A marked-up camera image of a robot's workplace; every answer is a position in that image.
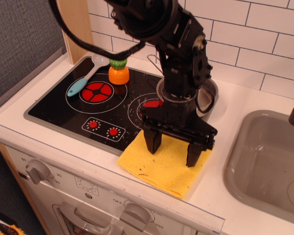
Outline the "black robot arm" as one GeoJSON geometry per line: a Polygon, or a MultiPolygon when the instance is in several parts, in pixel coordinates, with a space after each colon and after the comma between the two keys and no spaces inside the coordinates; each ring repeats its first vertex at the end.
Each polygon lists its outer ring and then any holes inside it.
{"type": "Polygon", "coordinates": [[[157,103],[140,108],[149,152],[155,153],[162,135],[186,141],[188,167],[202,151],[212,149],[217,131],[197,114],[201,86],[211,78],[203,27],[176,0],[111,0],[115,24],[131,37],[155,46],[164,86],[157,103]]]}

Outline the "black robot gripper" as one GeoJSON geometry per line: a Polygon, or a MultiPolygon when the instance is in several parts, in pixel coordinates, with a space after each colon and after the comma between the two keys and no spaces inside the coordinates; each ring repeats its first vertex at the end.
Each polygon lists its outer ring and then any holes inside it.
{"type": "Polygon", "coordinates": [[[196,113],[196,102],[173,103],[154,100],[143,104],[139,113],[147,149],[154,154],[161,145],[162,135],[189,143],[187,167],[194,167],[202,149],[212,149],[217,130],[203,121],[196,113]]]}

